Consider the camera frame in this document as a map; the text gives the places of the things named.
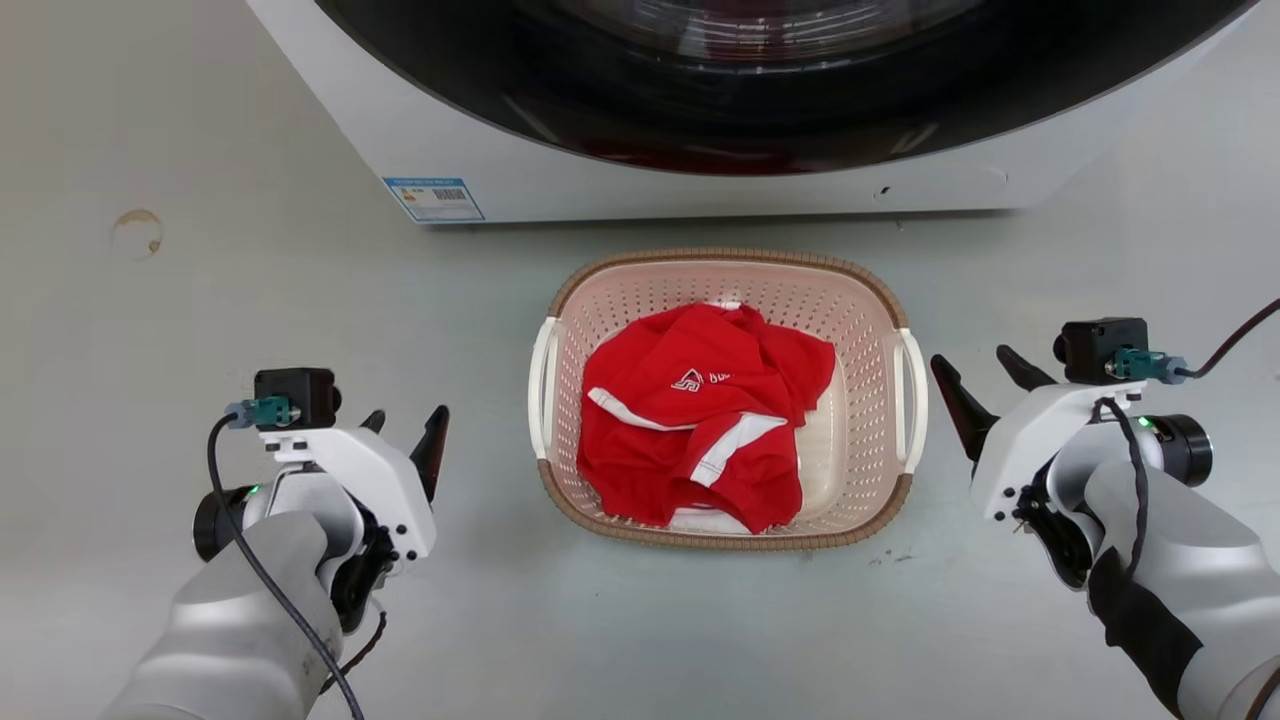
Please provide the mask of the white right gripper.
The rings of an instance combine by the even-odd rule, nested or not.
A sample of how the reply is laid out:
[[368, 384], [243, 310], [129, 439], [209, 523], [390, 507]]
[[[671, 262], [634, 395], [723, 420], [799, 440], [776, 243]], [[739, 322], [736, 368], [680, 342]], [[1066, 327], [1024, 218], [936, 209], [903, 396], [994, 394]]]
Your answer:
[[1123, 433], [1133, 428], [1116, 411], [1094, 406], [1110, 398], [1125, 411], [1146, 383], [1057, 384], [1009, 345], [996, 347], [996, 359], [1016, 387], [1030, 392], [1002, 418], [965, 388], [943, 355], [929, 363], [963, 452], [975, 464], [970, 498], [984, 519], [1034, 536], [1061, 583], [1080, 592], [1105, 538], [1083, 509], [1085, 487], [1106, 462], [1129, 459]]

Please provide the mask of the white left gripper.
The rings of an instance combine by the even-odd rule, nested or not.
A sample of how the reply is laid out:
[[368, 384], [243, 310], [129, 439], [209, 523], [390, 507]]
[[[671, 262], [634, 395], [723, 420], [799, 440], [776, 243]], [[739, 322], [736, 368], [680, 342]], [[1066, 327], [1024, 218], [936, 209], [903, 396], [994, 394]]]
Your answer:
[[385, 423], [385, 410], [375, 409], [360, 427], [261, 433], [282, 465], [261, 516], [298, 514], [317, 523], [323, 541], [314, 575], [346, 634], [364, 624], [372, 593], [429, 556], [436, 539], [430, 503], [451, 410], [434, 410], [410, 456], [379, 436]]

